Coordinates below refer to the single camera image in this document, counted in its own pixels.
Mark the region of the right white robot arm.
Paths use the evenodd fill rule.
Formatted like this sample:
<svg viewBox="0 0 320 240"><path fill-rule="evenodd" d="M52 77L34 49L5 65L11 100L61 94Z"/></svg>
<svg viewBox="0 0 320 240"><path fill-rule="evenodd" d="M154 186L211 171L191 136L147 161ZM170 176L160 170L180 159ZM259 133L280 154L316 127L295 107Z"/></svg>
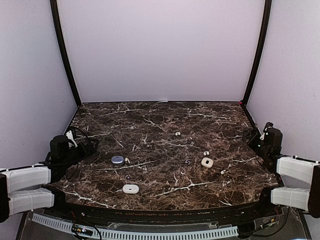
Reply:
<svg viewBox="0 0 320 240"><path fill-rule="evenodd" d="M262 165L275 175L278 185L263 188L255 213L266 217L275 206L302 210L320 217L320 162L282 154L282 132L267 122L262 133L247 130L242 140L262 158Z"/></svg>

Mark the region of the white oval charging case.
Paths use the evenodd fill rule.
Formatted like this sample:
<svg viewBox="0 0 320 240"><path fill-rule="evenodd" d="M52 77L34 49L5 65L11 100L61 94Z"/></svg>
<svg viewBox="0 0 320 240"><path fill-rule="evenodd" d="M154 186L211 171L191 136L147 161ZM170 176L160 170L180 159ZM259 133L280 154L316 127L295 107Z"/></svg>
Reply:
<svg viewBox="0 0 320 240"><path fill-rule="evenodd" d="M140 191L140 188L136 184L125 184L122 187L122 191L125 194L137 194Z"/></svg>

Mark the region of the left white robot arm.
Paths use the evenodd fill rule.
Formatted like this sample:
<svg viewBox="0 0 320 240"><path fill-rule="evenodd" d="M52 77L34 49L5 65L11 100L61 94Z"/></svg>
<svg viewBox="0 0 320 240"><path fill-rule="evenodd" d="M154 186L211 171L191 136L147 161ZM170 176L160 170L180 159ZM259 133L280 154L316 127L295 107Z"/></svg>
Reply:
<svg viewBox="0 0 320 240"><path fill-rule="evenodd" d="M50 141L50 151L45 161L30 166L0 170L0 221L6 221L10 213L10 194L30 187L60 181L67 170L97 152L100 141L85 138L86 143L75 143L66 135L57 135Z"/></svg>

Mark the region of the purple round charging case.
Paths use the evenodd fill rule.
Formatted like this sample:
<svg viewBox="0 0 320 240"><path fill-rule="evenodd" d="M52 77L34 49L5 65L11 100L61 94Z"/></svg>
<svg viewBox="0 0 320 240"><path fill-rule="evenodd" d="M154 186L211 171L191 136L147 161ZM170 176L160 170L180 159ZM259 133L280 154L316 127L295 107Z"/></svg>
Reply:
<svg viewBox="0 0 320 240"><path fill-rule="evenodd" d="M125 158L120 155L116 155L111 158L111 163L114 165L123 165L124 162L125 162Z"/></svg>

